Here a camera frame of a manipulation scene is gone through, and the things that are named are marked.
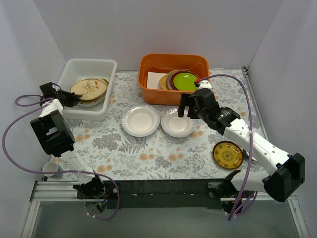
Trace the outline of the white watermelon pattern plate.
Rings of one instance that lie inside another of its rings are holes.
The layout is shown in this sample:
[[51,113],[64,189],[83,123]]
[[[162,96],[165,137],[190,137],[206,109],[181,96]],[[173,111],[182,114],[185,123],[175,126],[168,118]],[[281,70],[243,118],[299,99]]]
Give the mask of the white watermelon pattern plate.
[[[104,83],[107,85],[109,85],[109,82],[107,79],[105,78],[93,78],[95,80],[99,80],[99,81],[104,81]],[[98,98],[96,99],[93,99],[93,100],[90,100],[90,101],[83,101],[83,100],[80,100],[80,102],[78,103],[79,106],[81,107],[92,107],[92,106],[95,106],[97,105],[98,103],[100,103],[105,97],[106,97],[106,92],[107,92],[107,89],[106,91]]]

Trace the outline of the small white paper plate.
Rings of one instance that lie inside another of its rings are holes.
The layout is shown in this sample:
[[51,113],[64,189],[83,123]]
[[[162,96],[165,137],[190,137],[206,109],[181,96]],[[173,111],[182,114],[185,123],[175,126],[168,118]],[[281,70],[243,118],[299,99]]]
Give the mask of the small white paper plate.
[[184,111],[184,117],[178,116],[177,108],[164,111],[161,115],[161,126],[170,136],[183,138],[194,131],[194,121],[187,117],[188,110]]

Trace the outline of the tan bird pattern plate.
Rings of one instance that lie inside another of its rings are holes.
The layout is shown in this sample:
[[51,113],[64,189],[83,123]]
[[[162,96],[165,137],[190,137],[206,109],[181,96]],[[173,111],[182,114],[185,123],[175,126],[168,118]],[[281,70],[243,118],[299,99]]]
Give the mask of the tan bird pattern plate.
[[88,78],[75,83],[70,88],[70,93],[80,95],[83,101],[94,100],[102,96],[107,91],[107,84],[98,78]]

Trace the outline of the large white paper plate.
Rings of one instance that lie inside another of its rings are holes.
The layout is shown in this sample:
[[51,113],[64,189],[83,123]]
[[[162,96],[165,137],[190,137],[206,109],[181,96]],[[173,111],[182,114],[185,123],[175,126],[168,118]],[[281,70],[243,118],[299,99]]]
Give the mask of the large white paper plate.
[[159,124],[159,112],[153,106],[145,103],[129,107],[121,117],[122,128],[134,137],[151,135]]

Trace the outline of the yellow brown ornate plate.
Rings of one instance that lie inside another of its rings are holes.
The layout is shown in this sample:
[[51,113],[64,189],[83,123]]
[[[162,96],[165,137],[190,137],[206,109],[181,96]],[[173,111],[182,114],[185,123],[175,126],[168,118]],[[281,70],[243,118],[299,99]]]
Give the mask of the yellow brown ornate plate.
[[244,161],[242,149],[230,141],[217,143],[212,150],[212,157],[220,167],[226,170],[237,169]]

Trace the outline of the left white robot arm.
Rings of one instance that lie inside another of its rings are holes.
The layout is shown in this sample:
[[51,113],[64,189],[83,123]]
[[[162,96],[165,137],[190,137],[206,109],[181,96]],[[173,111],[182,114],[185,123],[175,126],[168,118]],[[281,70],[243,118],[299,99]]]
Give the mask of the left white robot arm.
[[63,91],[60,87],[55,89],[56,86],[52,82],[40,86],[41,99],[52,101],[40,103],[44,108],[36,119],[31,120],[30,125],[45,153],[60,158],[75,172],[78,184],[74,188],[88,197],[101,198],[105,195],[106,187],[75,151],[75,137],[62,116],[64,107],[76,106],[81,95]]

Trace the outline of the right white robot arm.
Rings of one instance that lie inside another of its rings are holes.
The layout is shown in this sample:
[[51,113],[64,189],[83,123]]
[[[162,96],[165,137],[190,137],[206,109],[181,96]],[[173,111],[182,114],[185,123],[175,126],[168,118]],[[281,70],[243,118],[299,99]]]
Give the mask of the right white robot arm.
[[246,150],[265,169],[264,178],[248,178],[244,187],[248,191],[267,193],[278,202],[284,202],[305,181],[305,158],[285,152],[256,132],[251,132],[239,114],[228,107],[220,107],[211,89],[198,89],[193,94],[183,93],[178,108],[179,117],[202,119],[213,129]]

